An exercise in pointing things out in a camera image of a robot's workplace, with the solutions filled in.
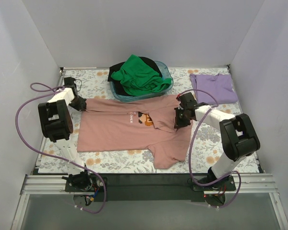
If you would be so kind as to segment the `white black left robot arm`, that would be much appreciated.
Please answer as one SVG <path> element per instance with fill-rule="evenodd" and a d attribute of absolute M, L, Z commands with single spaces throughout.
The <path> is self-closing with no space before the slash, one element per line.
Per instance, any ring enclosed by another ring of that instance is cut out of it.
<path fill-rule="evenodd" d="M 77 111 L 85 111 L 86 99 L 78 95 L 75 78 L 64 78 L 63 86 L 63 90 L 56 90 L 53 98 L 38 105 L 41 129 L 44 137 L 58 148 L 60 159 L 67 165 L 68 176 L 63 179 L 70 186 L 86 192 L 92 188 L 93 181 L 71 141 L 73 123 L 68 109 L 70 106 Z"/>

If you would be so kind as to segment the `pink graphic t-shirt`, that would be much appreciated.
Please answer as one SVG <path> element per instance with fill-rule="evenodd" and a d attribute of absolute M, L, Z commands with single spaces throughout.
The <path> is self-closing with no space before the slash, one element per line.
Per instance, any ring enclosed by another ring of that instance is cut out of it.
<path fill-rule="evenodd" d="M 82 112 L 78 152 L 149 150 L 156 169 L 185 161 L 192 126 L 175 128 L 175 95 L 123 103 L 92 98 Z"/>

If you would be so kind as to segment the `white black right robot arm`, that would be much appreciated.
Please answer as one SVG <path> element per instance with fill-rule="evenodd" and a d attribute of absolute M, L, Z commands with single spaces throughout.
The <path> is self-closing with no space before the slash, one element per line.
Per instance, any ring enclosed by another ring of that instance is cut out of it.
<path fill-rule="evenodd" d="M 218 110 L 217 105 L 199 103 L 191 92 L 177 96 L 180 103 L 175 108 L 175 128 L 183 128 L 197 121 L 198 125 L 189 148 L 189 173 L 192 182 L 199 187 L 221 189 L 225 179 L 234 173 L 235 167 L 246 157 L 260 149 L 260 141 L 247 114 L 232 115 Z M 198 181 L 192 173 L 192 146 L 202 123 L 220 131 L 223 153 L 219 160 L 209 168 L 205 178 Z"/>

